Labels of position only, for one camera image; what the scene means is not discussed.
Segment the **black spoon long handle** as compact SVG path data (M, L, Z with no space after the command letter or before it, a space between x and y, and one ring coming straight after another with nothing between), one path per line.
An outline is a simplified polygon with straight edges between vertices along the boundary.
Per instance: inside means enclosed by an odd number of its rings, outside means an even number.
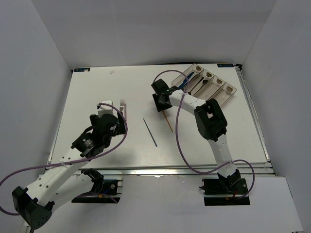
M195 86L191 89L190 93L194 94L197 92L197 88L198 86L200 86L200 82L204 79L204 77L202 77L201 79L198 80L198 82L195 84Z

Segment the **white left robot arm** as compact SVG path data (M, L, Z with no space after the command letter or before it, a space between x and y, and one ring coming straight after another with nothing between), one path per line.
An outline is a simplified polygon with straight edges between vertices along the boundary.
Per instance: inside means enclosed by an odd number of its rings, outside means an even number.
M56 209L80 194L102 194L108 187L103 175L93 168L77 178L73 175L109 147L114 136L126 133L125 122L120 113L90 115L90 121L91 126L72 143L60 166L48 169L25 188L13 190L14 208L32 230L41 228Z

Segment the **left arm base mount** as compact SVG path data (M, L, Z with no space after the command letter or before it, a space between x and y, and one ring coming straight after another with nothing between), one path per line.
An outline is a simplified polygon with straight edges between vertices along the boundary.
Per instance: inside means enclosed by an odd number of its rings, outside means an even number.
M115 178L106 179L100 172L90 168L83 170L81 175L88 176L92 181L92 188L75 197L72 203L94 203L94 204L117 204L121 199L122 180Z

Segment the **blue knife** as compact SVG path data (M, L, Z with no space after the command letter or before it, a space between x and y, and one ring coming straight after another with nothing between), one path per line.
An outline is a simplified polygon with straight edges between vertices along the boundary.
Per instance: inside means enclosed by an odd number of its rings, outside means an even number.
M187 78L183 80L183 82L179 85L180 89L183 89L184 86L190 81L191 77L194 75L194 72L191 72L190 74L187 75Z

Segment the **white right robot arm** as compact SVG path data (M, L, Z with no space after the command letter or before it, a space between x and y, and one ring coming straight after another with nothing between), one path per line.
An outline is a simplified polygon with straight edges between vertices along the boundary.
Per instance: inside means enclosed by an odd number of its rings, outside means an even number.
M162 79L151 84L157 110L178 107L194 115L199 134L209 143L219 177L219 187L224 193L232 193L241 179L240 172L233 164L226 138L227 120L217 100L198 99L178 87L168 87Z

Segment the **orange chopstick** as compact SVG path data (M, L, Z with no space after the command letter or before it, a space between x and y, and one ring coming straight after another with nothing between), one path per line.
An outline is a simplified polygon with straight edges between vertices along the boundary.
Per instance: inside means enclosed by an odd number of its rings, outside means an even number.
M168 124L168 126L169 126L171 132L173 133L173 128L172 128L172 126L171 126L171 124L170 124L170 122L169 122L169 119L168 119L168 117L167 117L167 115L166 115L165 110L163 110L162 113L163 113L163 115L164 115L164 117L165 117L165 119L166 119L166 122L167 122L167 124Z

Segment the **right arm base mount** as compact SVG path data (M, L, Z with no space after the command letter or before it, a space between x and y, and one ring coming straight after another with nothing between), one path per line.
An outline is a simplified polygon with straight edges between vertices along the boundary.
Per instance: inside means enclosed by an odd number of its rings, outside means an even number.
M231 190L227 190L219 179L203 179L199 187L204 196L205 206L244 206L250 205L248 187L241 179Z

